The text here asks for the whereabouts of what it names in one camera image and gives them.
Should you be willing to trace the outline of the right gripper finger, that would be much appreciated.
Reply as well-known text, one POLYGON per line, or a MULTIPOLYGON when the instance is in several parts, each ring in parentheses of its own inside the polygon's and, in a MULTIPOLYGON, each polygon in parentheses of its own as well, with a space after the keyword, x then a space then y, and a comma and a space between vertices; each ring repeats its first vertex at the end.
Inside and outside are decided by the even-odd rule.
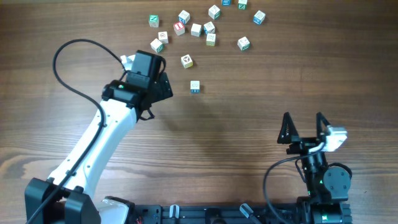
POLYGON ((290 144, 292 142, 292 137, 295 136, 295 126, 294 122, 290 116, 289 112, 284 113, 282 119, 282 126, 277 138, 278 144, 290 144))
POLYGON ((317 138, 321 139, 321 133, 323 132, 323 126, 328 127, 330 125, 329 121, 324 117, 321 112, 316 114, 316 128, 317 128, 317 138))

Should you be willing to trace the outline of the wooden block number 8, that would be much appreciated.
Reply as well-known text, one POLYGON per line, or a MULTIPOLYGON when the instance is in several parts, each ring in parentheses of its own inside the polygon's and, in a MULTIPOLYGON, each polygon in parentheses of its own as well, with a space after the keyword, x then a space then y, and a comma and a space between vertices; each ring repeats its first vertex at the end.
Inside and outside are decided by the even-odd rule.
POLYGON ((192 80, 190 82, 190 93, 197 94, 200 93, 200 82, 196 80, 192 80))

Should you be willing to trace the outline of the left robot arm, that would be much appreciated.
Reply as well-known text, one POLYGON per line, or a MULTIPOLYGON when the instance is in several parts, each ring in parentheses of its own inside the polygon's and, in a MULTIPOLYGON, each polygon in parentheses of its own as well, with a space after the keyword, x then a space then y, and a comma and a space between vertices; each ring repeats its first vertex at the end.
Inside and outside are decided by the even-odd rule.
POLYGON ((122 60, 126 81, 113 80, 96 103, 97 112, 67 158, 47 180, 33 178, 25 189, 28 223, 129 223, 135 204, 116 197, 93 198, 101 174, 122 138, 153 103, 173 93, 165 59, 138 50, 122 60))

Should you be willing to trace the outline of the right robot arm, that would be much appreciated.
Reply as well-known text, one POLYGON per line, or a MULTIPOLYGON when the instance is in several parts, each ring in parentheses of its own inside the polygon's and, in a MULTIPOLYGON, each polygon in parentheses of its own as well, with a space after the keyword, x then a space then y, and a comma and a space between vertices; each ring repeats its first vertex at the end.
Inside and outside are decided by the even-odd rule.
POLYGON ((341 163, 328 163, 326 153, 336 151, 347 139, 344 127, 332 126, 321 114, 316 116, 317 135, 301 138, 288 112, 284 113, 277 139, 287 144, 287 154, 298 155, 298 168, 307 187, 308 196, 299 197, 291 214, 281 210, 287 223, 352 223, 351 209, 345 202, 351 187, 353 173, 341 163))

